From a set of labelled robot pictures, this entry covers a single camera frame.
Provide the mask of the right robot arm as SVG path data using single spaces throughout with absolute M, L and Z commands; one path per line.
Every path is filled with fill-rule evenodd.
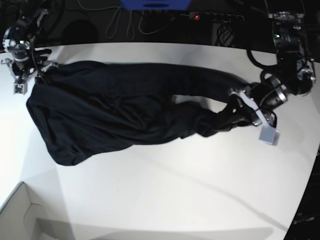
M 16 24 L 3 35 L 2 46 L 12 58 L 2 59 L 0 64 L 8 67 L 15 93 L 24 94 L 30 79 L 42 78 L 48 68 L 59 66 L 46 57 L 52 53 L 50 49 L 35 50 L 37 35 L 48 13 L 47 8 L 26 7 L 20 12 Z

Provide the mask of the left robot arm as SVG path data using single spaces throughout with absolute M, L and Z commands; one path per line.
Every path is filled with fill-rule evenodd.
M 246 55 L 261 69 L 259 82 L 242 82 L 231 86 L 229 100 L 220 113 L 219 122 L 227 129 L 259 126 L 275 129 L 275 109 L 288 101 L 290 95 L 308 94 L 316 82 L 313 59 L 308 49 L 308 38 L 303 14 L 295 11 L 277 11 L 268 14 L 275 47 L 276 64 L 258 62 L 252 51 L 253 40 L 246 40 Z

